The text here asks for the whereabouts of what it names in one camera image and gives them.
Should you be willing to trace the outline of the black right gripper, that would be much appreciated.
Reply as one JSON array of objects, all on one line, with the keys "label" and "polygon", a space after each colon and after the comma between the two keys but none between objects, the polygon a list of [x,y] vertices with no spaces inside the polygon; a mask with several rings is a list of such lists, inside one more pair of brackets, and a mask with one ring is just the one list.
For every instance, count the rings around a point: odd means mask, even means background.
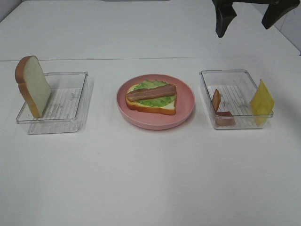
[{"label": "black right gripper", "polygon": [[219,38],[222,38],[231,23],[237,16],[232,4],[234,2],[254,3],[268,5],[262,19],[262,25],[265,29],[269,29],[283,15],[287,13],[290,0],[212,0],[216,5],[216,33]]}]

